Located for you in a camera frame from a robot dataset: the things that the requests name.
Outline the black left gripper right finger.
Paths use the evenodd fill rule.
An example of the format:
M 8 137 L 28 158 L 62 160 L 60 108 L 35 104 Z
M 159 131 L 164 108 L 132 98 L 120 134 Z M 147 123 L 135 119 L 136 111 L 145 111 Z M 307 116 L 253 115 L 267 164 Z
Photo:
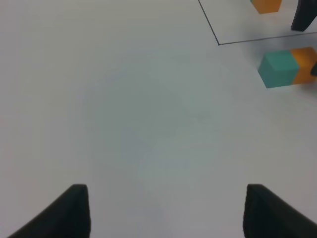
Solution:
M 249 184 L 243 232 L 246 238 L 315 238 L 317 224 L 264 185 Z

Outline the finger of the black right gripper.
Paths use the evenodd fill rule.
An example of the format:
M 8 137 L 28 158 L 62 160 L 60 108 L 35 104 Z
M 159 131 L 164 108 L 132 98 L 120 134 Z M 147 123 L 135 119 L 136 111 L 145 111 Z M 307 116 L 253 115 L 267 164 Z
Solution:
M 298 0 L 292 31 L 304 32 L 317 16 L 317 0 Z
M 317 63 L 314 64 L 314 66 L 311 69 L 311 75 L 317 76 Z

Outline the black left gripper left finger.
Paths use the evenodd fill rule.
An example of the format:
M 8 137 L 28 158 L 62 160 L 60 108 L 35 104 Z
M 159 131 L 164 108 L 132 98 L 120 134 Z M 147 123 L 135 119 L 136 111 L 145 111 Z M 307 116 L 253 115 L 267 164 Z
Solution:
M 73 184 L 11 238 L 89 238 L 91 216 L 88 187 Z

